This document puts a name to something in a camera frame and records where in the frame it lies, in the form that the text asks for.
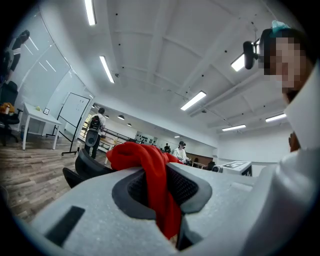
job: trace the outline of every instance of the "red fabric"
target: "red fabric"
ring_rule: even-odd
[[[178,158],[162,153],[153,145],[126,142],[106,153],[111,167],[123,170],[142,166],[146,173],[148,204],[156,213],[156,224],[170,239],[180,229],[181,211],[167,189],[166,163],[180,163]]]

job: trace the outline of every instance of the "white ceiling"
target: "white ceiling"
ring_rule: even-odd
[[[202,90],[206,97],[181,116],[186,124],[197,123],[207,134],[220,133],[229,125],[246,124],[251,130],[286,122],[266,124],[262,120],[280,114],[285,105],[281,89],[266,80],[258,65],[238,72],[231,67],[243,52],[243,42],[254,41],[275,19],[268,1],[93,0],[94,26],[89,26],[84,0],[48,2],[67,31],[61,37],[67,34],[72,54],[82,66],[79,61],[72,63],[70,50],[63,51],[64,38],[58,32],[53,39],[79,77],[92,78],[90,86],[96,87],[96,97],[113,93],[120,99],[134,90],[150,106],[162,102],[182,112],[180,107]],[[43,10],[51,32],[58,25]],[[101,55],[107,59],[115,84],[108,80]]]

